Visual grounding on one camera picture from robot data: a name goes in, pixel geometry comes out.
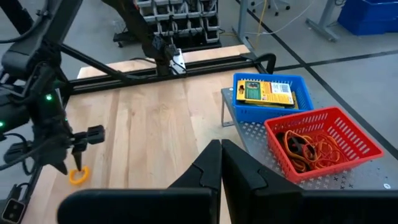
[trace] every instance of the orange ring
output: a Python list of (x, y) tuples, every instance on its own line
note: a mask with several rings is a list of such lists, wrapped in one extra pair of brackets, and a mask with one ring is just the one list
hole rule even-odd
[(88, 174), (90, 173), (90, 170), (88, 169), (87, 166), (84, 166), (82, 168), (82, 171), (84, 172), (83, 177), (81, 177), (78, 180), (75, 180), (74, 177), (75, 177), (75, 174), (78, 172), (78, 170), (77, 169), (71, 170), (69, 173), (69, 182), (73, 185), (82, 184), (87, 179)]

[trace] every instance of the wooden table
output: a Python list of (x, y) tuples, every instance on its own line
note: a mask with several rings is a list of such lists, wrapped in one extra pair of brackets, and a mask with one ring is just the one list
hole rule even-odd
[[(185, 62), (194, 62), (246, 52), (249, 50), (239, 45), (183, 56)], [(131, 71), (154, 65), (128, 61), (109, 66)], [(220, 90), (233, 85), (235, 72), (257, 70), (247, 68), (71, 97), (66, 110), (74, 132), (102, 124), (106, 140), (88, 146), (83, 154), (83, 165), (90, 168), (91, 174), (81, 186), (71, 185), (68, 176), (53, 167), (43, 167), (23, 223), (56, 223), (60, 202), (81, 189), (166, 188), (183, 174), (210, 140), (227, 138), (241, 144), (235, 128), (220, 125)], [(98, 75), (103, 73), (86, 67), (80, 70), (78, 78)], [(65, 163), (68, 170), (76, 168), (70, 154)], [(224, 196), (221, 223), (230, 223)]]

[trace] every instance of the yellow cable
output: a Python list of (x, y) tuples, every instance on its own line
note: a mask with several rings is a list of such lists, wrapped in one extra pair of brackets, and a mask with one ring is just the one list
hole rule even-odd
[(259, 43), (261, 23), (262, 23), (262, 19), (264, 18), (264, 14), (266, 13), (266, 9), (267, 9), (267, 0), (264, 0), (264, 7), (262, 8), (261, 17), (260, 17), (260, 21), (259, 21), (259, 26), (257, 28), (256, 44), (255, 44), (255, 46), (253, 46), (254, 50), (257, 48), (258, 43)]

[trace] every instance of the gray floor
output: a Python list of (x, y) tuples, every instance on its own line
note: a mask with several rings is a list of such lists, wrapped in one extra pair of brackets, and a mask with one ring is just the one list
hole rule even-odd
[[(20, 1), (30, 14), (42, 7), (43, 0)], [(264, 23), (272, 30), (278, 30), (294, 17), (299, 15), (312, 0), (292, 1), (289, 11), (281, 10), (278, 17), (268, 11)], [(341, 39), (331, 43), (310, 30), (304, 23), (309, 17), (318, 20), (326, 0), (316, 0), (313, 6), (286, 29), (277, 33), (304, 62), (317, 62), (335, 58), (350, 57), (363, 54), (372, 54), (389, 50), (398, 50), (398, 34), (384, 34), (366, 37), (351, 35), (339, 25), (332, 26)], [(221, 28), (230, 31), (238, 23), (239, 4), (235, 0), (220, 0), (219, 2)], [(257, 7), (256, 16), (260, 17), (262, 6)], [(336, 21), (339, 13), (336, 8), (331, 23)], [(141, 46), (126, 45), (120, 49), (111, 39), (114, 33), (113, 21), (118, 21), (117, 14), (100, 0), (84, 0), (79, 13), (65, 39), (65, 43), (90, 55), (104, 63), (118, 62), (132, 57), (143, 57)], [(17, 35), (11, 23), (0, 12), (0, 39), (7, 39)], [(248, 14), (245, 29), (247, 32), (257, 31), (258, 23)], [(255, 35), (248, 34), (249, 40), (255, 43)], [(221, 43), (224, 46), (237, 45), (239, 42), (231, 35), (222, 35)], [(9, 45), (0, 45), (0, 54), (4, 53)], [(255, 53), (272, 52), (277, 56), (277, 67), (297, 65), (299, 62), (278, 43), (271, 35), (262, 35)], [(398, 147), (395, 133), (398, 133), (398, 119), (395, 112), (398, 110), (397, 92), (394, 88), (398, 81), (398, 54), (382, 57), (367, 58), (349, 62), (332, 63), (312, 67), (347, 103), (351, 105), (368, 123), (379, 131), (394, 147)], [(62, 69), (67, 77), (76, 78), (80, 67), (85, 66), (73, 58), (63, 55)], [(319, 84), (316, 79), (304, 68), (284, 70), (278, 73), (302, 75), (307, 82), (317, 108), (338, 105), (339, 103)], [(20, 127), (16, 132), (32, 139), (30, 126)], [(0, 155), (16, 139), (0, 143)], [(21, 169), (16, 165), (0, 172), (0, 198), (5, 198), (12, 184), (27, 181)]]

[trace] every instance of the perforated metal plate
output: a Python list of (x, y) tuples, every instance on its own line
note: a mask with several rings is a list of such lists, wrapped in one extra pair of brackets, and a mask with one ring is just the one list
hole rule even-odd
[[(231, 90), (225, 88), (221, 93), (246, 151), (268, 168), (283, 175), (275, 155), (268, 149), (264, 125), (236, 121), (232, 110)], [(398, 161), (385, 151), (383, 158), (366, 162), (339, 174), (301, 181), (297, 185), (303, 189), (398, 189)]]

